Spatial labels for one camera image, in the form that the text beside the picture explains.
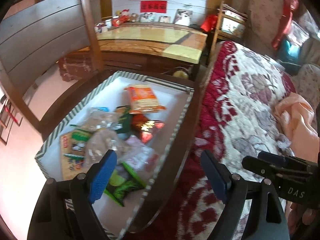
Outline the person's right hand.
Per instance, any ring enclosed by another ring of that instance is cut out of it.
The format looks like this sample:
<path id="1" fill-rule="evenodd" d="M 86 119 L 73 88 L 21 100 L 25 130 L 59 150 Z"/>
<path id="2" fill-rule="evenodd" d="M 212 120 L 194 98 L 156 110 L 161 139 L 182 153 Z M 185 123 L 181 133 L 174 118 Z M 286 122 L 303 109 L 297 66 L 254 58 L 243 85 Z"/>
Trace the person's right hand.
<path id="1" fill-rule="evenodd" d="M 319 210 L 313 210 L 291 202 L 289 215 L 287 216 L 289 234 L 292 235 L 293 233 L 295 233 L 300 222 L 302 222 L 304 225 L 311 225 L 318 214 Z"/>

